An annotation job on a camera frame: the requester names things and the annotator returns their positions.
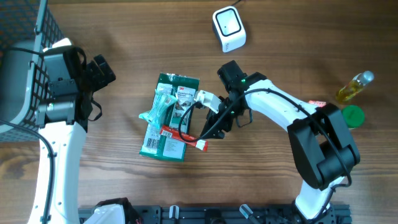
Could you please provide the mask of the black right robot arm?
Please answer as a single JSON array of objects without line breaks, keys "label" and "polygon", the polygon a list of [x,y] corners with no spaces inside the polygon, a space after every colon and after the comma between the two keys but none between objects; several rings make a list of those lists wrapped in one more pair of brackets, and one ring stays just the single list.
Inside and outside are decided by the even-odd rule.
[{"label": "black right robot arm", "polygon": [[265,75],[244,73],[230,61],[217,74],[227,98],[200,90],[197,108],[208,108],[200,139],[222,139],[245,111],[267,116],[289,137],[295,167],[303,179],[294,200],[295,223],[316,223],[331,210],[336,189],[350,187],[351,171],[360,162],[359,150],[341,110],[301,101],[277,88]]}]

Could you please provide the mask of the yellow Vim liquid bottle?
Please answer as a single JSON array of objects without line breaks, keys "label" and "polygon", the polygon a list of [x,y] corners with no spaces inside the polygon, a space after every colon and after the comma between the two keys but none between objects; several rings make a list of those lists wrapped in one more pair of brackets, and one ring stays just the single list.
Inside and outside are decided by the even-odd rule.
[{"label": "yellow Vim liquid bottle", "polygon": [[374,74],[371,71],[365,71],[357,74],[347,85],[336,92],[335,99],[339,103],[347,103],[374,80]]}]

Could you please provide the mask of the green snack packet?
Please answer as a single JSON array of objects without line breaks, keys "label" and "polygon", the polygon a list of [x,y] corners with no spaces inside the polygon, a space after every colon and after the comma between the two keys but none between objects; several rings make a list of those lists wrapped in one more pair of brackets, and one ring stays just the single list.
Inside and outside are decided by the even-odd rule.
[{"label": "green snack packet", "polygon": [[[159,75],[155,90],[177,98],[177,102],[168,108],[163,125],[175,129],[181,128],[182,133],[189,131],[192,114],[187,113],[186,110],[194,103],[193,98],[198,90],[199,82],[197,78],[172,73]],[[160,129],[155,129],[148,124],[139,154],[164,161],[183,161],[187,145],[162,136]]]}]

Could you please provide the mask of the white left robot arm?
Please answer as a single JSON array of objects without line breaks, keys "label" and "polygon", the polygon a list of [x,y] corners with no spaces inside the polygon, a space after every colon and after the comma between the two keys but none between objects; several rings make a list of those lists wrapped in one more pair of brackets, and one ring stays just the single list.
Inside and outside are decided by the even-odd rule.
[{"label": "white left robot arm", "polygon": [[99,107],[93,95],[115,81],[102,55],[88,62],[75,45],[52,46],[43,52],[49,98],[35,111],[40,159],[29,223],[79,223],[80,157],[90,114]]}]

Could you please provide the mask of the red Nescafe stick sachet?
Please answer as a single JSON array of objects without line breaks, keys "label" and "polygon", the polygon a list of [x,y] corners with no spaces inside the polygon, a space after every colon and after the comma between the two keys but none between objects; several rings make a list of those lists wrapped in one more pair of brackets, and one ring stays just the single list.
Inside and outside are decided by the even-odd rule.
[{"label": "red Nescafe stick sachet", "polygon": [[196,140],[193,136],[185,133],[179,134],[179,131],[175,128],[163,125],[160,129],[160,134],[162,136],[184,142],[185,144],[191,145],[201,151],[206,152],[208,150],[208,141],[202,139]]}]

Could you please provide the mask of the green lid jar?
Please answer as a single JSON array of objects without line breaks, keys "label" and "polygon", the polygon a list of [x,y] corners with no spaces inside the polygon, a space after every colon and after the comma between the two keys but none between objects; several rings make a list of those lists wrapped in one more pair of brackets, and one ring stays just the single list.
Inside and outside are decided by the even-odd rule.
[{"label": "green lid jar", "polygon": [[341,112],[347,126],[350,129],[358,128],[363,125],[365,120],[365,114],[360,107],[356,105],[349,105],[344,107]]}]

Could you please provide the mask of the mint green sachet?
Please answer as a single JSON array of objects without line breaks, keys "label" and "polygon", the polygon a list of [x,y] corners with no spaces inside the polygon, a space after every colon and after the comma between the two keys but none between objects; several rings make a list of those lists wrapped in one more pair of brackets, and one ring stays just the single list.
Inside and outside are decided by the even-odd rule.
[{"label": "mint green sachet", "polygon": [[168,108],[176,102],[177,98],[175,96],[155,90],[155,98],[151,110],[141,113],[139,118],[147,121],[153,128],[160,129],[164,123],[163,120]]}]

